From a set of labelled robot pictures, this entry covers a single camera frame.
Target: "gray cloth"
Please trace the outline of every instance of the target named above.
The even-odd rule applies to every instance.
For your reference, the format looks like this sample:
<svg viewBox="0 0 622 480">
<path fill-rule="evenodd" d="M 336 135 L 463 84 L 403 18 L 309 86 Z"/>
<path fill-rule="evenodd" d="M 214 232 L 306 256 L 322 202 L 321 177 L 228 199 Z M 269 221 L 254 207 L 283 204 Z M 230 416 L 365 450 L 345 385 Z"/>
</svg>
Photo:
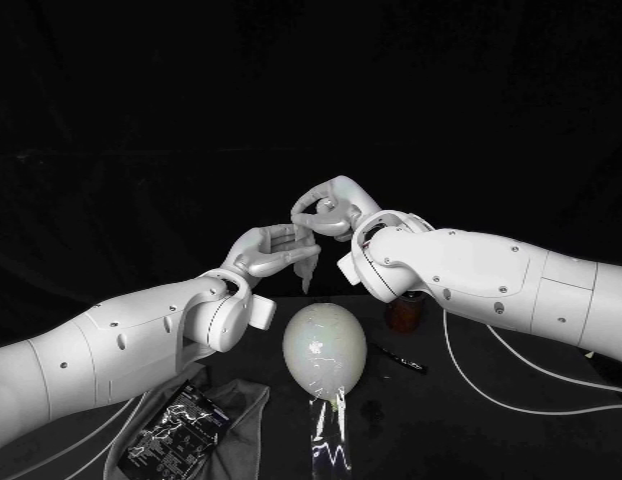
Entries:
<svg viewBox="0 0 622 480">
<path fill-rule="evenodd" d="M 194 479 L 247 480 L 257 478 L 260 418 L 269 397 L 269 387 L 246 380 L 233 380 L 220 387 L 207 388 L 205 367 L 198 363 L 191 363 L 176 377 L 149 390 L 140 408 L 109 450 L 104 480 L 126 480 L 126 476 L 116 466 L 119 457 L 145 424 L 188 379 L 231 418 L 231 427 Z"/>
</svg>

